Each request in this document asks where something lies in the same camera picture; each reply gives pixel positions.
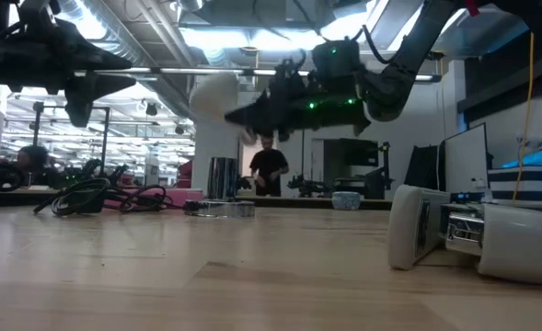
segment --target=fluorescent light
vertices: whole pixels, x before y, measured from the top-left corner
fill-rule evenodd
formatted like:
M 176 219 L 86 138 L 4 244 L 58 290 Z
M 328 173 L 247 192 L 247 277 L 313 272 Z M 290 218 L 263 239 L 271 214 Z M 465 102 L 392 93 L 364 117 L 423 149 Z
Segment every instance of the fluorescent light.
M 389 45 L 388 51 L 397 51 L 399 50 L 399 46 L 401 46 L 401 42 L 403 41 L 403 38 L 406 37 L 412 29 L 414 29 L 414 25 L 416 25 L 416 22 L 418 21 L 418 17 L 420 17 L 422 6 L 416 10 L 414 15 L 412 15 L 406 24 L 401 28 L 401 30 L 398 33 L 398 36 L 393 40 L 391 45 Z
M 236 29 L 180 29 L 187 45 L 202 50 L 219 50 L 248 46 L 246 33 Z
M 416 75 L 417 82 L 430 82 L 434 79 L 434 76 L 431 74 L 418 74 Z
M 366 12 L 341 17 L 327 26 L 321 33 L 330 40 L 343 40 L 344 37 L 352 37 L 366 24 L 369 31 L 373 30 L 387 6 L 389 0 L 370 1 L 366 4 Z M 183 38 L 189 46 L 198 47 L 202 50 L 218 50 L 224 48 L 255 47 L 261 51 L 291 51 L 304 49 L 313 50 L 324 40 L 313 30 L 293 31 L 278 30 L 289 40 L 261 29 L 258 30 L 252 40 L 248 42 L 246 33 L 241 30 L 212 30 L 212 29 L 181 29 Z
M 450 28 L 457 20 L 459 17 L 463 16 L 463 14 L 465 14 L 467 10 L 465 8 L 461 8 L 459 10 L 456 11 L 456 13 L 454 15 L 452 15 L 448 21 L 446 21 L 446 24 L 444 24 L 444 28 L 443 30 L 440 32 L 440 34 L 443 34 L 448 28 Z
M 369 15 L 369 19 L 366 21 L 366 28 L 369 30 L 369 32 L 372 32 L 375 26 L 377 25 L 377 22 L 379 22 L 379 18 L 383 15 L 383 12 L 385 11 L 385 8 L 387 7 L 387 4 L 389 3 L 389 0 L 378 0 L 379 2 L 375 5 L 375 1 L 373 0 L 370 3 L 366 4 L 367 11 L 371 12 Z
M 158 122 L 151 120 L 110 120 L 109 124 L 117 125 L 160 125 Z
M 35 118 L 8 118 L 5 119 L 6 121 L 13 121 L 13 122 L 32 122 L 35 121 Z M 70 124 L 69 119 L 40 119 L 41 123 L 67 123 Z M 91 123 L 95 124 L 104 124 L 104 120 L 90 120 L 89 126 Z M 109 124 L 117 124 L 117 125 L 153 125 L 153 126 L 159 126 L 160 123 L 152 120 L 110 120 Z M 103 127 L 101 126 L 100 129 L 95 128 L 97 130 L 103 131 Z
M 278 30 L 277 32 L 291 41 L 281 38 L 266 29 L 261 29 L 254 34 L 254 38 L 252 38 L 252 41 L 248 46 L 255 47 L 262 51 L 292 51 L 299 49 L 311 51 L 317 45 L 324 42 L 324 40 L 312 30 Z
M 5 146 L 5 148 L 7 149 L 10 149 L 11 151 L 15 151 L 15 152 L 19 152 L 19 150 L 21 150 L 19 147 L 15 147 L 15 146 Z
M 4 138 L 33 138 L 33 133 L 3 133 Z M 74 134 L 38 134 L 40 139 L 53 141 L 60 140 L 102 140 L 103 137 L 96 135 L 74 135 Z M 158 143 L 158 142 L 185 142 L 192 143 L 188 138 L 177 137 L 109 137 L 110 143 Z

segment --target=workbench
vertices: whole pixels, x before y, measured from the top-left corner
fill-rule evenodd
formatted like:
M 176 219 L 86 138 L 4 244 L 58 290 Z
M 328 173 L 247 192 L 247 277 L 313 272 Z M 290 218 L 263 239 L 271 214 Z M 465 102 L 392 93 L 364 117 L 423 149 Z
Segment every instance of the workbench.
M 388 211 L 256 213 L 0 209 L 0 330 L 542 331 L 542 287 L 472 257 L 392 270 Z

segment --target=desk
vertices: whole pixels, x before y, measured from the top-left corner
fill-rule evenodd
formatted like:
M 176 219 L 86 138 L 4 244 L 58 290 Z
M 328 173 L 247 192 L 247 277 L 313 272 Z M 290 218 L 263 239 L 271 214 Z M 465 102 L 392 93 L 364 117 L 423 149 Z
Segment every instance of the desk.
M 386 262 L 388 211 L 59 219 L 0 209 L 0 330 L 535 330 L 542 287 L 437 251 Z
M 238 201 L 253 201 L 257 207 L 333 209 L 330 198 L 281 198 L 238 196 Z M 391 200 L 361 200 L 361 210 L 390 211 Z

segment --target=metal pipe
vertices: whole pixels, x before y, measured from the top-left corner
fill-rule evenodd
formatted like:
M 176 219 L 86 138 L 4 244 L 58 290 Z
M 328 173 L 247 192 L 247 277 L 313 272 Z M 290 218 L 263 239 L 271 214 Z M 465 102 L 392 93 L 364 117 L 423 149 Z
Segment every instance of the metal pipe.
M 162 23 L 164 29 L 168 32 L 168 35 L 175 42 L 176 46 L 179 48 L 180 52 L 184 56 L 184 60 L 187 62 L 187 65 L 194 66 L 195 62 L 193 61 L 192 55 L 190 54 L 189 49 L 185 46 L 185 41 L 183 40 L 179 28 L 170 24 L 168 16 L 162 11 L 160 5 L 155 0 L 145 0 L 149 6 L 152 7 L 152 10 L 156 13 L 156 16 Z
M 100 174 L 105 175 L 105 156 L 107 155 L 107 135 L 109 132 L 109 114 L 110 108 L 105 109 L 105 127 L 103 129 L 103 149 L 101 150 L 101 170 Z
M 167 46 L 168 50 L 172 53 L 172 55 L 175 57 L 175 59 L 181 61 L 183 65 L 187 65 L 187 60 L 184 59 L 183 55 L 180 53 L 179 49 L 172 44 L 170 37 L 167 35 L 166 32 L 160 28 L 158 25 L 158 22 L 152 16 L 152 13 L 148 10 L 148 7 L 145 6 L 144 2 L 142 0 L 135 2 L 140 9 L 140 12 L 142 15 L 144 15 L 145 19 L 150 23 L 150 26 L 152 26 L 152 29 L 156 32 L 158 37 L 164 42 L 164 44 Z
M 273 76 L 274 69 L 253 69 L 253 68 L 174 68 L 174 67 L 134 67 L 123 70 L 96 70 L 100 74 L 239 74 L 244 76 Z M 76 74 L 86 74 L 85 71 L 78 71 Z M 299 74 L 307 76 L 309 71 L 300 70 Z M 416 82 L 440 82 L 441 76 L 438 74 L 418 74 Z
M 33 145 L 38 145 L 38 139 L 40 138 L 40 119 L 42 110 L 35 111 L 35 124 L 33 127 Z

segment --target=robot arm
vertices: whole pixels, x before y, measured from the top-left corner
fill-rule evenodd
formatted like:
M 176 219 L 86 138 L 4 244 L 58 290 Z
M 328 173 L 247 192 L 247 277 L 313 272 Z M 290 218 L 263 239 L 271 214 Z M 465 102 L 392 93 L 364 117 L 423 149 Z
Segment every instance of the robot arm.
M 355 135 L 370 124 L 369 119 L 394 120 L 404 109 L 416 75 L 448 19 L 466 5 L 491 3 L 521 17 L 542 47 L 542 6 L 536 0 L 428 0 L 413 30 L 381 73 L 370 72 L 361 63 L 356 37 L 327 41 L 312 50 L 317 69 L 307 77 L 305 88 L 299 68 L 283 62 L 271 80 L 269 97 L 265 92 L 256 103 L 227 113 L 225 119 L 257 134 L 353 125 Z
M 371 118 L 396 119 L 403 110 L 420 67 L 444 24 L 469 0 L 431 0 L 424 3 L 414 29 L 403 40 L 392 63 L 381 74 L 366 71 L 357 77 Z M 477 6 L 493 3 L 520 17 L 536 33 L 542 47 L 542 7 L 535 0 L 471 0 Z
M 64 90 L 70 121 L 86 127 L 96 99 L 135 84 L 129 77 L 94 73 L 128 69 L 132 63 L 94 46 L 74 24 L 55 18 L 60 13 L 57 0 L 23 1 L 19 22 L 8 27 L 12 3 L 19 1 L 0 0 L 0 85 L 14 92 L 23 86 L 43 87 L 54 95 Z
M 366 102 L 371 118 L 389 121 L 401 114 L 424 59 L 461 2 L 464 1 L 425 2 L 414 29 L 404 38 L 395 58 L 381 74 L 363 70 L 356 75 L 361 98 Z

